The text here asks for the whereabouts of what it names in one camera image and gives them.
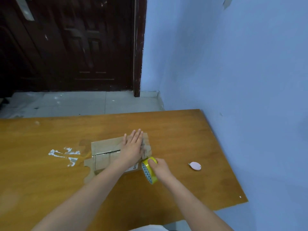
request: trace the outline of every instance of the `wooden tabletop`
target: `wooden tabletop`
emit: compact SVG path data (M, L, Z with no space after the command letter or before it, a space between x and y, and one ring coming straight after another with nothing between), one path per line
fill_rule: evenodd
M0 119L0 229L31 229L84 185L89 168L83 160L91 156L91 142L138 128L148 133L153 156L164 158L173 174L210 209L247 202L200 110ZM48 155L52 150L78 160L71 166L68 157ZM80 155L64 154L77 151ZM202 169L191 169L192 161ZM89 230L127 231L181 219L162 184L151 185L142 171L136 171L120 178Z

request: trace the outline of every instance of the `person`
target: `person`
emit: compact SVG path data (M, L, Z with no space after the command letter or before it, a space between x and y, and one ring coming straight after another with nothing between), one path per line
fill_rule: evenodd
M134 130L129 136L125 134L119 157L67 201L43 218L33 230L85 230L121 175L141 158L142 137L141 129L137 132ZM158 180L172 194L192 231L233 230L175 178L163 159L156 160L157 164L151 159L148 163ZM135 230L166 229L161 225L149 225Z

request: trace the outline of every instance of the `blue wall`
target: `blue wall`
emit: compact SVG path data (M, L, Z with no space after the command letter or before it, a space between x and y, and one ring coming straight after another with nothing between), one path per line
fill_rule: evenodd
M203 110L249 200L234 229L308 230L308 0L223 1L148 0L141 90Z

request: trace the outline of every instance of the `door handle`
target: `door handle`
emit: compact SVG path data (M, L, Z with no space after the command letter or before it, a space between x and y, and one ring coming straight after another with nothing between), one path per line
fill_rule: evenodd
M29 21L34 21L34 18L31 14L31 11L28 7L28 4L26 2L26 0L16 0L22 14L24 15L25 19L29 20Z

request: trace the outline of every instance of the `person's left hand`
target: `person's left hand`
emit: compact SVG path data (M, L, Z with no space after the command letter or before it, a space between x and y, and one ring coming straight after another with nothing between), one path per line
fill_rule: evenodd
M124 164L125 167L132 167L142 155L140 149L143 138L143 131L139 129L137 132L133 130L131 135L127 137L126 134L123 136L122 148L120 156L118 157L118 162Z

